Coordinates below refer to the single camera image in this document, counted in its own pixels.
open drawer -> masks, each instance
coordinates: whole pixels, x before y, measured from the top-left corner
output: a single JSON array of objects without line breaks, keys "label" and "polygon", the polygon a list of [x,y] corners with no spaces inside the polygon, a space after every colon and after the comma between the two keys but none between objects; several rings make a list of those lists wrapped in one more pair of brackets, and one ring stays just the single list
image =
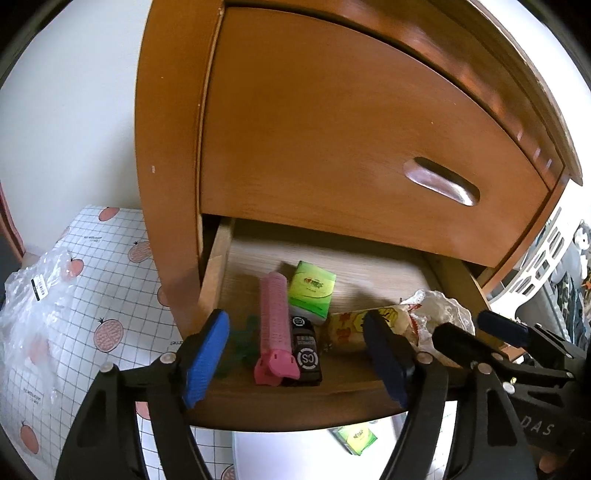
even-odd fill
[{"label": "open drawer", "polygon": [[[363,239],[297,227],[224,218],[217,230],[199,298],[199,321],[219,307],[233,329],[259,315],[259,278],[279,271],[291,278],[299,260],[337,275],[331,312],[398,303],[420,288],[456,298],[473,316],[486,300],[460,261]],[[252,369],[236,367],[214,379],[189,412],[198,426],[286,432],[340,426],[402,411],[390,400],[365,353],[321,353],[318,387],[266,387]]]}]

silver screw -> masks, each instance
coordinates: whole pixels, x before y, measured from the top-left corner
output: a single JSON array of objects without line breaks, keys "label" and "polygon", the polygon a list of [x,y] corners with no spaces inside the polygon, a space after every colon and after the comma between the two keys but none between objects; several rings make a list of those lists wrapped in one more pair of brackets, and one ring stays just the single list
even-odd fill
[{"label": "silver screw", "polygon": [[512,385],[509,382],[503,382],[503,390],[509,395],[513,395],[515,393],[515,385]]},{"label": "silver screw", "polygon": [[423,365],[428,365],[433,362],[433,355],[427,352],[417,353],[417,360]]},{"label": "silver screw", "polygon": [[490,375],[492,373],[492,367],[489,364],[478,364],[478,371],[484,375]]},{"label": "silver screw", "polygon": [[114,364],[113,362],[105,362],[104,364],[102,364],[100,366],[100,371],[105,373],[110,372],[111,370],[113,370]]},{"label": "silver screw", "polygon": [[164,364],[172,364],[177,359],[177,355],[172,352],[166,352],[160,355],[160,361]]}]

plush toy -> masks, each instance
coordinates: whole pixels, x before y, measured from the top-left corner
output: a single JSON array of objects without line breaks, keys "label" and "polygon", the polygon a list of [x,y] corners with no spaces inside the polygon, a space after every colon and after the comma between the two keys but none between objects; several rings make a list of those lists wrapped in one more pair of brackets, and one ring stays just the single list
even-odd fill
[{"label": "plush toy", "polygon": [[591,228],[581,220],[579,227],[573,236],[564,256],[556,266],[556,270],[550,275],[550,281],[557,284],[562,280],[565,273],[572,277],[575,283],[587,277],[587,252],[591,241]]}]

black package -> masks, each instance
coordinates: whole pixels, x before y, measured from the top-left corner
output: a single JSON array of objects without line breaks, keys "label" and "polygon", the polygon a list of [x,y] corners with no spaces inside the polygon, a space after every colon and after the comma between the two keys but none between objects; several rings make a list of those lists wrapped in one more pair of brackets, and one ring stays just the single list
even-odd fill
[{"label": "black package", "polygon": [[300,379],[284,378],[285,386],[313,387],[322,382],[320,360],[312,322],[305,317],[291,317],[291,349],[300,369]]}]

plastic bag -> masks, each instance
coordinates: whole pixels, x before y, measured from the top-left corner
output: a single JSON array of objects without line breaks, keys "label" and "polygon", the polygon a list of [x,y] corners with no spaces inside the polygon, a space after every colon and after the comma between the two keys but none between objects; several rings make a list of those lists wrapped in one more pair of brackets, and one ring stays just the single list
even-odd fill
[{"label": "plastic bag", "polygon": [[28,367],[43,382],[44,403],[59,396],[57,364],[76,289],[70,254],[54,248],[36,264],[11,274],[0,329],[7,369]]},{"label": "plastic bag", "polygon": [[416,323],[416,343],[411,344],[417,351],[429,352],[444,365],[455,365],[445,355],[435,350],[432,335],[435,328],[442,323],[452,323],[462,330],[475,335],[472,315],[455,299],[448,299],[440,291],[418,290],[402,304],[420,305],[413,309],[411,318]]}]

